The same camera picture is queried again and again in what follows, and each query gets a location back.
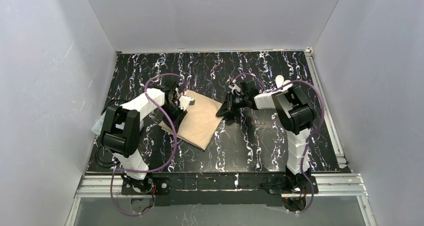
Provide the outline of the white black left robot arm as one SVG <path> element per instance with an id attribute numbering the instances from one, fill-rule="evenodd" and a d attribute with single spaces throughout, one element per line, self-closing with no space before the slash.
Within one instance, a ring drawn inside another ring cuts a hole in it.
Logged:
<path id="1" fill-rule="evenodd" d="M 223 120 L 216 115 L 219 107 L 219 102 L 206 96 L 182 92 L 177 80 L 164 80 L 129 102 L 108 106 L 103 113 L 100 142 L 119 160 L 127 176 L 144 180 L 152 171 L 138 150 L 145 117 L 161 110 L 162 129 L 170 130 L 174 139 L 206 149 Z"/>

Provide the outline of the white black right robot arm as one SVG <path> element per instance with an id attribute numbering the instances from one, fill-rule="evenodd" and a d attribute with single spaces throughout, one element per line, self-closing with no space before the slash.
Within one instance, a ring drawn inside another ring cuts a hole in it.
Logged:
<path id="1" fill-rule="evenodd" d="M 217 117 L 229 117 L 240 108 L 254 110 L 275 109 L 282 127 L 287 132 L 288 160 L 286 174 L 295 181 L 309 169 L 307 138 L 310 136 L 316 112 L 300 86 L 292 83 L 280 89 L 260 92 L 253 80 L 229 84 L 230 92 L 216 113 Z"/>

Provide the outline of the beige cloth napkin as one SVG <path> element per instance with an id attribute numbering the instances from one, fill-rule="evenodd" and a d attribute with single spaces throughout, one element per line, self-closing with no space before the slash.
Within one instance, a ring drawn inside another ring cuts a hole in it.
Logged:
<path id="1" fill-rule="evenodd" d="M 205 151 L 223 119 L 216 116 L 222 104 L 191 90 L 187 91 L 187 95 L 193 98 L 195 103 L 188 106 L 177 137 Z"/>

